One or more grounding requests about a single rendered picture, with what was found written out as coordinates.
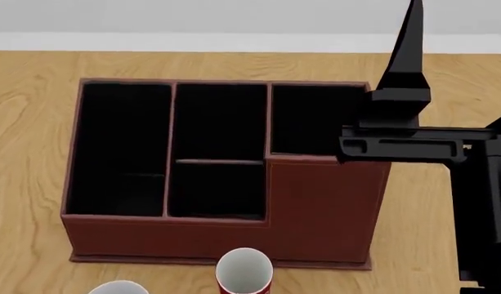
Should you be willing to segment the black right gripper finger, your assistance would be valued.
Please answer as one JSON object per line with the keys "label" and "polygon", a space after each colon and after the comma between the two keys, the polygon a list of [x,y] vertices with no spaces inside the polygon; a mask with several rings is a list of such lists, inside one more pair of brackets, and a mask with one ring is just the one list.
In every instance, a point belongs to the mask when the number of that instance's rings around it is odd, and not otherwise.
{"label": "black right gripper finger", "polygon": [[430,102],[423,75],[423,2],[410,0],[386,70],[361,104],[358,127],[417,128]]}

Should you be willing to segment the brown leather desk caddy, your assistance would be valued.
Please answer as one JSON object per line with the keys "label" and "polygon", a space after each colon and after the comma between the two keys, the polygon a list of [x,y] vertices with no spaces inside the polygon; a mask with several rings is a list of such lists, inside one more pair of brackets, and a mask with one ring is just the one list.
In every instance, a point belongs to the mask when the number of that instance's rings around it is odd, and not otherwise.
{"label": "brown leather desk caddy", "polygon": [[74,262],[370,269],[390,163],[339,163],[366,82],[85,78],[60,217]]}

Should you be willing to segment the red mug white inside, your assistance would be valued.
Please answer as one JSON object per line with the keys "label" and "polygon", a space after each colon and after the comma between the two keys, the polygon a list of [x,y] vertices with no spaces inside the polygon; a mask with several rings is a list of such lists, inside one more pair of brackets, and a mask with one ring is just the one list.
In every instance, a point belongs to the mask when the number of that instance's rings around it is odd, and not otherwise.
{"label": "red mug white inside", "polygon": [[215,266],[220,294],[271,294],[273,274],[269,257],[250,247],[227,252]]}

